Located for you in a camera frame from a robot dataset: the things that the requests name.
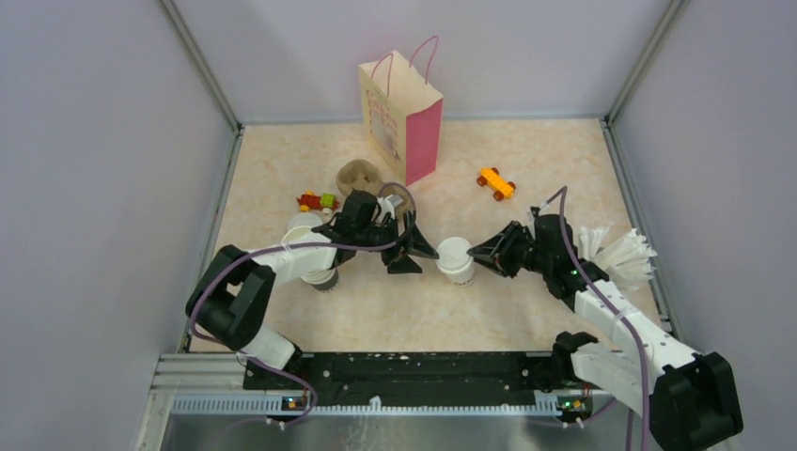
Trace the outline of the white plastic cup lid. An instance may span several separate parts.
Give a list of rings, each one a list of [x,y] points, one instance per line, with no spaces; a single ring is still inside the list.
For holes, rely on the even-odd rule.
[[[436,248],[437,266],[442,272],[463,272],[473,263],[468,254],[472,244],[462,237],[449,237],[441,241]]]

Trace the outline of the white paper coffee cup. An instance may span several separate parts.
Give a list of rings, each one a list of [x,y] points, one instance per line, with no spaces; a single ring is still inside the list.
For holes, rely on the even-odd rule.
[[[474,266],[473,261],[467,261],[456,267],[447,267],[442,263],[437,264],[439,271],[447,280],[458,287],[466,287],[473,282],[475,275]]]

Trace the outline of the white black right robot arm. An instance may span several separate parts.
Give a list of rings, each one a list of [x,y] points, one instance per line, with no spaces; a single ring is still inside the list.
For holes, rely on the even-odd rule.
[[[663,450],[706,450],[743,430],[732,367],[717,352],[700,353],[666,332],[621,292],[608,273],[580,258],[560,214],[532,226],[510,222],[468,250],[475,263],[503,277],[542,276],[550,293],[609,339],[561,333],[551,373],[564,387],[600,387],[640,415]]]

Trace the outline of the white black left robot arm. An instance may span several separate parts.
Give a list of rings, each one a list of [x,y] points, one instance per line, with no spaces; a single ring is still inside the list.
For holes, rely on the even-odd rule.
[[[200,337],[262,362],[266,377],[290,388],[301,377],[298,346],[265,323],[273,289],[296,279],[321,289],[359,252],[378,253],[390,274],[420,273],[416,259],[438,259],[416,224],[415,209],[396,213],[401,198],[352,191],[325,224],[256,251],[222,247],[202,274],[185,312]]]

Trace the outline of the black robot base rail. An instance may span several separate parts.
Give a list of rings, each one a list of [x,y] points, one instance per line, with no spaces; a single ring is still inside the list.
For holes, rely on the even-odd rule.
[[[548,351],[307,352],[283,375],[247,364],[242,386],[306,393],[305,382],[321,407],[366,405],[373,397],[387,407],[514,407],[545,394],[597,391],[558,372]]]

